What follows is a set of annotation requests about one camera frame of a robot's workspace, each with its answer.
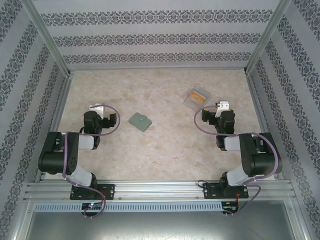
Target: marble floor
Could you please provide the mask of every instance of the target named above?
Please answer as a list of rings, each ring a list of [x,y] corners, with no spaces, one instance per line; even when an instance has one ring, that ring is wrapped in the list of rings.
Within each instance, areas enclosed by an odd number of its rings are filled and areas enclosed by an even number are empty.
[[[211,93],[209,104],[229,101],[235,133],[260,131],[244,71],[203,69],[76,71],[59,131],[78,132],[89,105],[111,105],[120,112],[119,129],[101,137],[97,150],[78,153],[78,163],[98,179],[217,180],[237,167],[241,156],[221,151],[215,136],[195,127],[195,113],[183,101],[196,85]],[[135,112],[152,121],[145,132],[128,122]],[[200,116],[197,121],[215,132]]]

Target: damask pattern border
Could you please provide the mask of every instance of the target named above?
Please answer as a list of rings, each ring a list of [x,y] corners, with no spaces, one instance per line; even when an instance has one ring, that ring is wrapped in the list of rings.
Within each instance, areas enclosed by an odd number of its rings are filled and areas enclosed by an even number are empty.
[[[286,17],[283,17],[280,20],[277,29],[285,41],[286,46],[294,59],[295,65],[298,67],[300,74],[306,82],[306,86],[309,88],[309,92],[315,100],[315,104],[318,105],[318,110],[320,111],[319,73],[316,72],[313,63],[310,61],[307,52],[303,48],[297,34]]]
[[[176,23],[266,23],[273,11],[267,10],[160,10],[42,13],[48,26]]]
[[[269,41],[265,46],[265,51],[268,54],[273,69],[276,72],[283,93],[288,100],[290,109],[296,121],[297,127],[300,129],[302,139],[305,142],[308,153],[311,155],[313,166],[317,169],[317,174],[320,175],[320,144],[317,142],[315,132],[309,124],[309,119],[304,112],[303,106],[300,104],[298,95],[296,94],[294,85],[291,83],[289,75],[283,65],[283,62],[278,54],[277,49],[272,41]]]
[[[270,109],[273,113],[274,120],[277,124],[277,128],[281,136],[281,140],[284,145],[286,155],[292,167],[292,172],[296,178],[296,182],[298,183],[297,185],[301,192],[301,196],[303,197],[303,202],[306,206],[306,211],[309,213],[309,219],[313,223],[312,226],[315,228],[316,236],[320,238],[320,213],[318,211],[318,207],[316,206],[316,199],[312,196],[313,192],[310,190],[310,184],[308,182],[305,170],[301,167],[300,158],[297,154],[295,144],[292,141],[290,132],[288,131],[287,123],[284,120],[283,113],[280,109],[280,104],[276,98],[275,92],[271,86],[269,77],[267,75],[267,71],[261,59],[257,61],[255,68],[259,74],[260,81],[262,82],[265,95],[267,96],[270,105]],[[252,82],[255,91],[258,95],[261,108],[263,109],[263,105],[259,98],[259,93],[254,79]]]
[[[167,44],[256,44],[260,33],[179,33],[54,37],[61,47],[167,45]]]
[[[294,0],[293,3],[308,23],[316,39],[320,41],[320,7],[315,0]]]
[[[55,88],[55,83],[57,82],[57,78],[59,75],[60,69],[58,65],[55,63],[53,65],[53,69],[50,73],[50,77],[48,83],[46,85],[46,89],[41,99],[41,104],[39,105],[38,111],[36,113],[33,125],[31,127],[31,131],[29,133],[29,137],[27,140],[27,144],[24,148],[23,154],[21,156],[21,160],[19,162],[19,167],[14,176],[14,181],[12,182],[12,187],[10,188],[10,195],[7,197],[8,201],[4,205],[4,211],[1,213],[1,226],[0,226],[0,239],[6,239],[6,234],[9,231],[10,224],[13,220],[14,211],[17,207],[17,201],[19,199],[19,195],[21,193],[21,188],[23,187],[23,182],[26,179],[26,174],[28,172],[28,167],[30,161],[33,158],[33,151],[37,144],[37,139],[40,134],[40,130],[45,118],[46,111],[48,109],[48,105],[50,102],[50,98],[52,96],[53,90]],[[55,107],[53,110],[53,114],[51,117],[51,123],[55,115],[55,111],[57,108],[57,104],[59,101],[59,97],[62,91],[63,81],[60,86],[59,94],[57,101],[55,103]]]
[[[7,135],[4,137],[4,141],[1,145],[2,149],[0,150],[0,180],[3,179],[3,174],[6,172],[6,166],[9,163],[14,146],[17,143],[18,136],[37,90],[38,83],[48,61],[49,55],[50,51],[47,46],[44,45],[23,91],[17,110],[15,111],[12,122],[10,123],[9,130],[7,131]]]
[[[251,52],[170,52],[64,55],[67,64],[247,61]]]
[[[0,79],[0,112],[6,104],[6,99],[17,80],[18,74],[21,71],[23,63],[26,61],[37,35],[38,31],[32,21],[30,21]]]
[[[7,0],[0,10],[0,43],[5,39],[9,29],[22,9],[19,0]]]

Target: black mounting bracket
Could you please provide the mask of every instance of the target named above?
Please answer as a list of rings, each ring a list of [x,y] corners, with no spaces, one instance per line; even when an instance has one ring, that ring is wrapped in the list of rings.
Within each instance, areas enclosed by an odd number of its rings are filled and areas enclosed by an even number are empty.
[[[245,186],[230,186],[227,172],[224,172],[219,182],[206,182],[202,185],[204,199],[247,199],[248,189]]]
[[[113,200],[115,196],[114,184],[98,184],[97,190],[103,193],[105,200]],[[91,190],[80,188],[72,185],[70,200],[102,200],[102,196],[98,193],[92,195]]]
[[[249,197],[248,189],[245,186],[229,186],[221,191],[218,182],[203,184],[204,199],[235,199],[237,193],[239,199],[247,199]]]

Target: small plastic box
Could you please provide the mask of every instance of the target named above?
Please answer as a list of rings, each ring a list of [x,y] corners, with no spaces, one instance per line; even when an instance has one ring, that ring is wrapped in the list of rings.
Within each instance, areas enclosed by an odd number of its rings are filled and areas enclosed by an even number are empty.
[[[194,111],[204,107],[210,100],[211,93],[202,87],[195,86],[184,99],[184,105]]]

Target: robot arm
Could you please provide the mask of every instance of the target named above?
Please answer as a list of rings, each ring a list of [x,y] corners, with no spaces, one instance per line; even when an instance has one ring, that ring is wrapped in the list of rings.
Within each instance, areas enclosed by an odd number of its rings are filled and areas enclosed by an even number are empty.
[[[233,134],[235,129],[235,114],[229,109],[229,102],[220,101],[216,104],[219,106],[216,112],[209,112],[207,109],[202,110],[202,120],[214,125],[219,134]],[[260,133],[269,140],[276,150],[278,157],[278,167],[275,173],[282,171],[282,160],[277,150],[272,135],[269,132]],[[210,188],[212,196],[227,198],[236,192],[244,190],[244,182],[256,176],[267,176],[275,167],[275,156],[270,146],[260,137],[249,133],[239,134],[237,136],[216,136],[216,144],[222,151],[240,151],[241,165],[232,171],[222,174],[219,184]]]
[[[99,135],[104,128],[112,128],[117,122],[117,115],[110,114],[109,118],[101,118],[96,111],[88,111],[84,114],[85,134]],[[67,163],[66,178],[72,180],[71,196],[78,196],[87,200],[95,199],[97,193],[84,188],[76,187],[82,185],[93,189],[99,189],[96,176],[84,170],[78,163],[78,150],[95,150],[99,146],[100,136],[83,135],[79,132],[69,132],[67,138]],[[44,142],[42,152],[38,160],[40,171],[56,175],[62,174],[65,163],[65,134],[61,132],[49,132]]]

